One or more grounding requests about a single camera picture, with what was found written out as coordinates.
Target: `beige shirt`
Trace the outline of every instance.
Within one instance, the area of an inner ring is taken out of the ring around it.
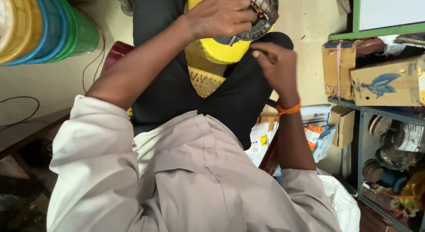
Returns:
[[[53,150],[48,231],[340,231],[315,171],[282,170],[280,186],[196,111],[133,144],[124,110],[79,95]]]

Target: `white board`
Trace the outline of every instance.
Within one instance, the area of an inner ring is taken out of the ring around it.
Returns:
[[[360,0],[360,30],[425,21],[425,0]]]

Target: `green bucket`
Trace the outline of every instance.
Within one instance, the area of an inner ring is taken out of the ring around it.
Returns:
[[[72,7],[69,5],[68,1],[66,0],[59,0],[60,4],[64,8],[66,12],[66,17],[68,19],[68,29],[69,29],[69,37],[67,39],[66,45],[64,49],[54,58],[47,62],[58,62],[66,59],[72,51],[74,51],[75,46],[77,45],[77,39],[75,37],[76,35],[76,28],[75,28],[75,15],[72,12]]]
[[[99,31],[93,20],[76,8],[77,45],[70,57],[93,52],[99,43]]]
[[[64,7],[69,25],[69,38],[59,55],[48,62],[58,62],[77,55],[93,52],[99,43],[99,32],[93,20],[79,9],[72,7],[68,1],[59,0]]]

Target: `orange thread bracelet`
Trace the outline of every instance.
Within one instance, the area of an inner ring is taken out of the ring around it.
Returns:
[[[300,109],[301,109],[301,102],[291,107],[290,109],[283,109],[279,105],[276,106],[276,110],[278,110],[278,117],[280,117],[283,114],[297,113],[300,111]]]

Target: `knee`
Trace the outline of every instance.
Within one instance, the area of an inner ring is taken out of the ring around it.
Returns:
[[[290,37],[282,32],[270,32],[264,35],[262,38],[255,41],[262,43],[275,43],[289,50],[294,50],[294,44]]]

